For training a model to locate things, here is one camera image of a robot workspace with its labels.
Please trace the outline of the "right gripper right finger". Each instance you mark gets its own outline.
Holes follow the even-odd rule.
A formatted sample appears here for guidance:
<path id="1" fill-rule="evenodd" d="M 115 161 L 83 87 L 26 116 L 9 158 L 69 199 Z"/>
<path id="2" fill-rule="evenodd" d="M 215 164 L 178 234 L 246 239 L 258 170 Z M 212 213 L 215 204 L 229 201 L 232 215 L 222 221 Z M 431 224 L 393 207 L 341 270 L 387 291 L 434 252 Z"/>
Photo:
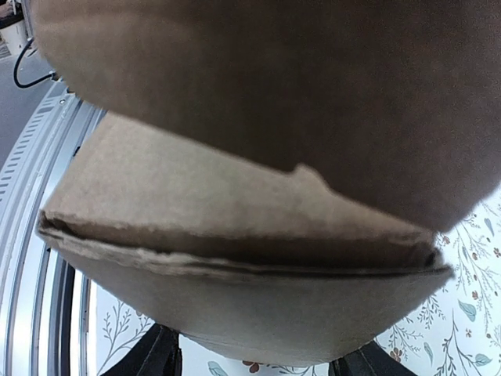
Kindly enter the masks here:
<path id="1" fill-rule="evenodd" d="M 407 368 L 392 359 L 376 342 L 329 363 L 329 376 L 407 376 Z"/>

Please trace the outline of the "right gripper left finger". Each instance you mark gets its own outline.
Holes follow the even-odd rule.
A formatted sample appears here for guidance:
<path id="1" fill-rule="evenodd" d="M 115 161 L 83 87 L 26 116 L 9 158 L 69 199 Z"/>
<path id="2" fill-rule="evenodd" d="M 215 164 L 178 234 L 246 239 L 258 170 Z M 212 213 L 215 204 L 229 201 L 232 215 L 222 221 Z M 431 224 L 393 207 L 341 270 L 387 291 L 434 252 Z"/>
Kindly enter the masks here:
<path id="1" fill-rule="evenodd" d="M 154 324 L 103 376 L 181 376 L 179 333 Z"/>

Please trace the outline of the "brown cardboard box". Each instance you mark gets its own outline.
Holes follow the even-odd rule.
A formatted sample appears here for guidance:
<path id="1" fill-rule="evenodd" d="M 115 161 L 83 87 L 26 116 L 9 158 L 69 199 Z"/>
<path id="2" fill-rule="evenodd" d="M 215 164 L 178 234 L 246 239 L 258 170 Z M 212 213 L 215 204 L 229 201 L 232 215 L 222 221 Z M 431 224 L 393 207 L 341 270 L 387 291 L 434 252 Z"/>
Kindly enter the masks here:
<path id="1" fill-rule="evenodd" d="M 500 183 L 497 1 L 35 1 L 106 111 L 38 232 L 236 360 L 311 366 L 453 277 L 434 246 Z"/>

